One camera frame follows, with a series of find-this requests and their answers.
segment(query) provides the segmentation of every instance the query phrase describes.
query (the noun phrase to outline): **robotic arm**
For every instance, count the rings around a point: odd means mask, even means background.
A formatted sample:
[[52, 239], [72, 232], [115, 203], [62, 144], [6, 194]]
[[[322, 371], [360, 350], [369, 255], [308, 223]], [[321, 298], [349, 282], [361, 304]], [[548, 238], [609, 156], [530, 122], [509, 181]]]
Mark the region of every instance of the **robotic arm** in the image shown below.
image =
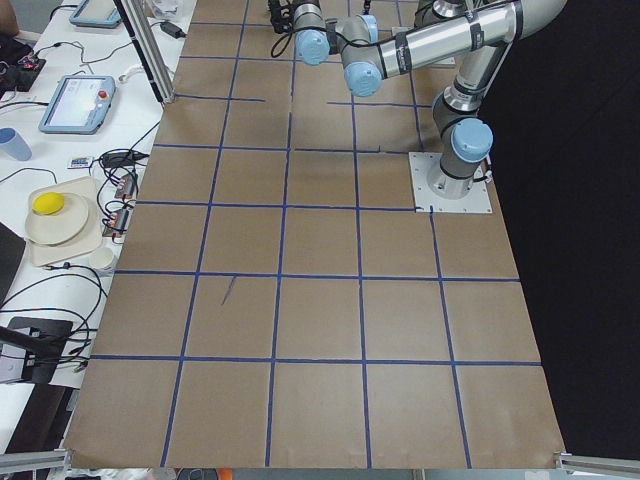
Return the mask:
[[357, 97], [373, 95], [385, 78], [467, 54], [455, 81], [433, 107], [444, 154], [429, 182], [438, 195], [455, 199], [468, 192], [477, 165], [492, 146], [491, 130], [476, 116], [509, 46], [544, 28], [566, 2], [477, 0], [476, 6], [472, 0], [420, 0], [415, 28], [382, 42], [371, 15], [325, 21], [319, 0], [285, 7], [269, 0], [269, 7], [276, 32], [280, 20], [288, 28], [279, 33], [295, 33], [297, 54], [305, 63], [318, 65], [330, 54], [341, 56], [347, 86]]

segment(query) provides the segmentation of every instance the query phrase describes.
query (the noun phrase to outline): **electronic device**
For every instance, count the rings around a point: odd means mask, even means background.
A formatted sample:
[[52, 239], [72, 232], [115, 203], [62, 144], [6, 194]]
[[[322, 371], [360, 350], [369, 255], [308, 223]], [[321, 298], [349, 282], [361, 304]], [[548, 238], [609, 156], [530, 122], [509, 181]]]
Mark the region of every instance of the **electronic device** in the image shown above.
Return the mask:
[[0, 383], [49, 383], [73, 322], [13, 317], [0, 327]]
[[0, 94], [15, 90], [28, 92], [33, 82], [44, 68], [46, 60], [38, 58], [33, 52], [18, 60], [17, 65], [0, 65]]
[[38, 129], [44, 133], [95, 133], [104, 122], [115, 92], [113, 77], [65, 75]]
[[113, 0], [83, 0], [69, 17], [78, 27], [115, 28], [121, 21]]

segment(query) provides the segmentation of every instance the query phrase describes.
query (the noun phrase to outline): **cardboard surface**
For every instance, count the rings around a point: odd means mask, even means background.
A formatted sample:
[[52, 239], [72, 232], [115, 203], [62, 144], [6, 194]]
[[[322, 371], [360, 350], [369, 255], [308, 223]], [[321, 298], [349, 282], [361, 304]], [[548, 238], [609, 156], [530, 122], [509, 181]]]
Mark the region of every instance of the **cardboard surface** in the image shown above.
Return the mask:
[[[389, 30], [415, 5], [373, 12]], [[455, 72], [352, 101], [335, 59], [269, 57], [263, 0], [202, 1], [194, 21], [74, 466], [551, 467], [562, 438], [495, 192], [493, 215], [413, 212], [407, 152], [441, 150], [430, 103]]]

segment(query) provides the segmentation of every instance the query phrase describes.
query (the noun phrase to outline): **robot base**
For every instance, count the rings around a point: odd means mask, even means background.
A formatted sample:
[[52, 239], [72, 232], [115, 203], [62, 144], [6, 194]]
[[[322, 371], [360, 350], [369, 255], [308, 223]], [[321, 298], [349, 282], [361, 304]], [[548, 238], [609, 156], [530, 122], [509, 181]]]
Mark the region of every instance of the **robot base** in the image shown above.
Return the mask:
[[[440, 161], [441, 156], [441, 153], [436, 152], [409, 153], [416, 212], [429, 213], [433, 209], [436, 213], [492, 213], [485, 182], [473, 183], [469, 193], [459, 200], [442, 198], [429, 188], [427, 172], [433, 164]], [[478, 167], [475, 176], [481, 177], [482, 175], [482, 168]]]

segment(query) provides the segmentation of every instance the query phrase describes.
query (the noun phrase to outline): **beige tray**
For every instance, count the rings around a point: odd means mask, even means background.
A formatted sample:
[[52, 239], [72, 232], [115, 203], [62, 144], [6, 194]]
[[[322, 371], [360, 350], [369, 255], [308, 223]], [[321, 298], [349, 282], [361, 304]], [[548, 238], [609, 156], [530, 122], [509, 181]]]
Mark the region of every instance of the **beige tray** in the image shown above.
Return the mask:
[[89, 205], [89, 218], [77, 235], [58, 245], [39, 245], [31, 241], [27, 241], [29, 260], [36, 267], [41, 267], [43, 265], [48, 265], [88, 253], [98, 248], [102, 243], [100, 214], [96, 204], [98, 189], [96, 181], [93, 178], [78, 178], [76, 180], [70, 180], [68, 182], [34, 190], [29, 195], [29, 205], [33, 203], [37, 196], [47, 192], [75, 193], [76, 195], [84, 197]]

